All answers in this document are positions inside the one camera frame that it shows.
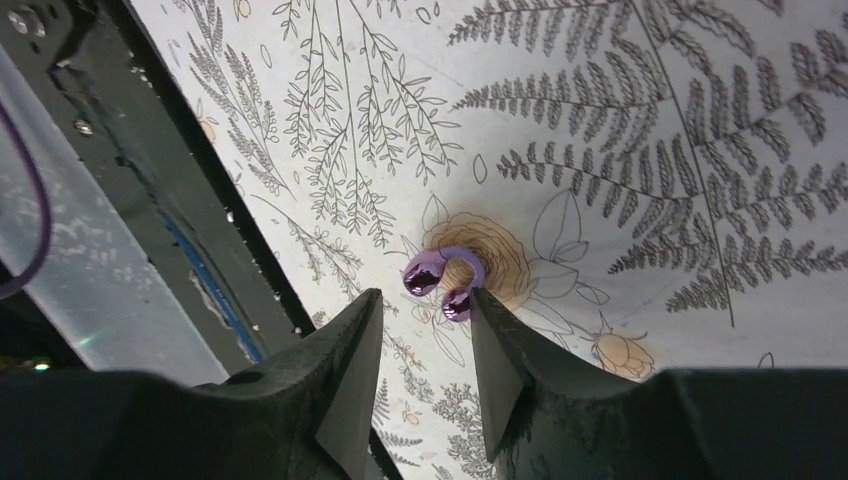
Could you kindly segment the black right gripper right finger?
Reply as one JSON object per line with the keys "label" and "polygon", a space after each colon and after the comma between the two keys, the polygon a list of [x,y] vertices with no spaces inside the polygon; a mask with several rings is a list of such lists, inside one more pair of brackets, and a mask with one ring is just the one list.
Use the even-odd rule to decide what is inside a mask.
{"label": "black right gripper right finger", "polygon": [[501,479],[843,479],[843,369],[670,369],[637,383],[471,296],[487,459]]}

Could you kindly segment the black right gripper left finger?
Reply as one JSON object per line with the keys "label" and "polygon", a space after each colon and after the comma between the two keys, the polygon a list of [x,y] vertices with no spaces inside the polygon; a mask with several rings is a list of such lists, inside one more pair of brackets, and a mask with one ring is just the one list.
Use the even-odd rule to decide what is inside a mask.
{"label": "black right gripper left finger", "polygon": [[383,328],[365,290],[221,384],[142,372],[1,378],[5,479],[362,479]]}

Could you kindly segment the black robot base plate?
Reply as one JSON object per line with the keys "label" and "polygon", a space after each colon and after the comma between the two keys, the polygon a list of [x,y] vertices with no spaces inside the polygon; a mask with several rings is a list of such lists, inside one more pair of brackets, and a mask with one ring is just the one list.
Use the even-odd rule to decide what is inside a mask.
{"label": "black robot base plate", "polygon": [[80,359],[221,384],[306,336],[290,289],[125,1],[5,1],[1,252]]}

